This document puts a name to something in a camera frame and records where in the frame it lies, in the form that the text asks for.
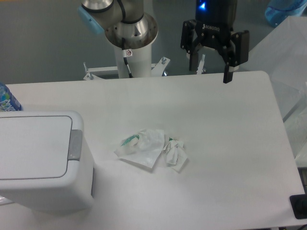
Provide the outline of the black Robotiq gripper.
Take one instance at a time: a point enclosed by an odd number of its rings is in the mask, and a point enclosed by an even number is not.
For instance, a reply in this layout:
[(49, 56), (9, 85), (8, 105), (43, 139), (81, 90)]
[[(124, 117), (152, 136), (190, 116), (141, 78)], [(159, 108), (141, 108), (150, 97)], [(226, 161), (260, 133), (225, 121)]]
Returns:
[(236, 17), (236, 0), (197, 0), (195, 20), (183, 22), (180, 47), (189, 58), (189, 70), (197, 71), (201, 46), (206, 36), (218, 40), (218, 53), (225, 62), (223, 83), (233, 80), (233, 73), (248, 61), (249, 31), (232, 33)]

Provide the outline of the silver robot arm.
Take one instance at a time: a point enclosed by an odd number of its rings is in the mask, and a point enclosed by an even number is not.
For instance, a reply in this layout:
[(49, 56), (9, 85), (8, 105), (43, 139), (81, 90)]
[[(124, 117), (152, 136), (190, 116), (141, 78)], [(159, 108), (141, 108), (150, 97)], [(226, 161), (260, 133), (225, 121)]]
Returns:
[[(189, 70), (202, 72), (201, 48), (222, 57), (224, 83), (248, 61), (249, 31), (234, 32), (235, 0), (198, 0), (195, 18), (182, 24), (180, 47), (189, 58)], [(83, 22), (95, 34), (104, 33), (114, 47), (120, 78), (161, 76), (164, 64), (152, 66), (152, 43), (158, 35), (156, 20), (144, 11), (142, 0), (84, 0), (78, 8)]]

